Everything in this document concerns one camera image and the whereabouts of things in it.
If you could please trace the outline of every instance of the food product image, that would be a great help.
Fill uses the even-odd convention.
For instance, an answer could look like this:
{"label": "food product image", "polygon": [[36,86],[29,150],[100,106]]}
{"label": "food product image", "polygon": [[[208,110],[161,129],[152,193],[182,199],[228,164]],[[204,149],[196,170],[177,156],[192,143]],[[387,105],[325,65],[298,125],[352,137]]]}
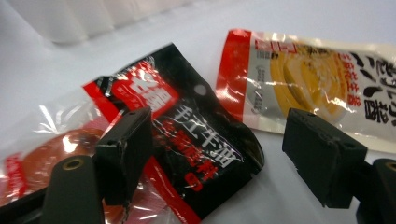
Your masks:
{"label": "food product image", "polygon": [[283,133],[290,108],[370,149],[396,152],[396,48],[233,29],[216,95],[248,127]]}

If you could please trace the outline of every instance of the black and red snack package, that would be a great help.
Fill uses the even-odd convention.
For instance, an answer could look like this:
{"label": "black and red snack package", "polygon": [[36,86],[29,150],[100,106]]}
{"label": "black and red snack package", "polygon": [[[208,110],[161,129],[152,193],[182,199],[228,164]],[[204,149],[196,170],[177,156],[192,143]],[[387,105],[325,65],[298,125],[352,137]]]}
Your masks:
{"label": "black and red snack package", "polygon": [[220,104],[175,45],[84,86],[108,121],[152,110],[154,156],[144,173],[183,223],[198,223],[264,165],[252,131]]}

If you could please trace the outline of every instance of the transparent plastic wrapper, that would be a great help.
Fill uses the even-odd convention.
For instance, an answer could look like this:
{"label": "transparent plastic wrapper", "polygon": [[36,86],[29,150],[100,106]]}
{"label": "transparent plastic wrapper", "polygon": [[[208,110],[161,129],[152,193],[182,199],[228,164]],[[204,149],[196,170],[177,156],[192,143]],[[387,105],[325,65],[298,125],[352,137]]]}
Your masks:
{"label": "transparent plastic wrapper", "polygon": [[[251,130],[220,106],[210,86],[169,45],[41,105],[23,121],[30,131],[0,150],[1,203],[46,187],[57,161],[92,155],[122,114],[148,105],[154,155],[124,223],[199,223],[263,167]],[[122,207],[105,206],[105,213],[107,223],[122,222]]]}
{"label": "transparent plastic wrapper", "polygon": [[248,127],[283,133],[291,107],[396,153],[396,48],[234,29],[216,95]]}

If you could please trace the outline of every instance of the clip hole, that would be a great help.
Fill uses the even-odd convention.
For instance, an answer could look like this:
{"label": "clip hole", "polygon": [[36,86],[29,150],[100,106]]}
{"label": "clip hole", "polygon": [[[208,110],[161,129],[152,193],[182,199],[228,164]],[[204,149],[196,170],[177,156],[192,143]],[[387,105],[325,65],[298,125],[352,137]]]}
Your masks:
{"label": "clip hole", "polygon": [[390,161],[387,162],[387,166],[390,170],[396,172],[396,162],[395,161]]}
{"label": "clip hole", "polygon": [[78,167],[82,166],[83,163],[84,163],[84,161],[81,159],[74,159],[74,160],[65,162],[63,165],[63,168],[66,171],[75,170]]}

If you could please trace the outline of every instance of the white table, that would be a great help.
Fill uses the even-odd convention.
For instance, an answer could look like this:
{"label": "white table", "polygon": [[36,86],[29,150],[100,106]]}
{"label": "white table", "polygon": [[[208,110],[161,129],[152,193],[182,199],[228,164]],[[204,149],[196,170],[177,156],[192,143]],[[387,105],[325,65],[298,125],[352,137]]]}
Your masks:
{"label": "white table", "polygon": [[[7,130],[38,105],[170,42],[214,88],[229,29],[396,45],[394,8],[394,0],[199,1],[88,41],[56,45],[0,1],[0,140],[18,136]],[[322,208],[282,152],[282,136],[254,133],[264,150],[263,170],[204,223],[356,223],[358,201],[348,210]],[[370,152],[367,161],[383,157],[396,159]]]}

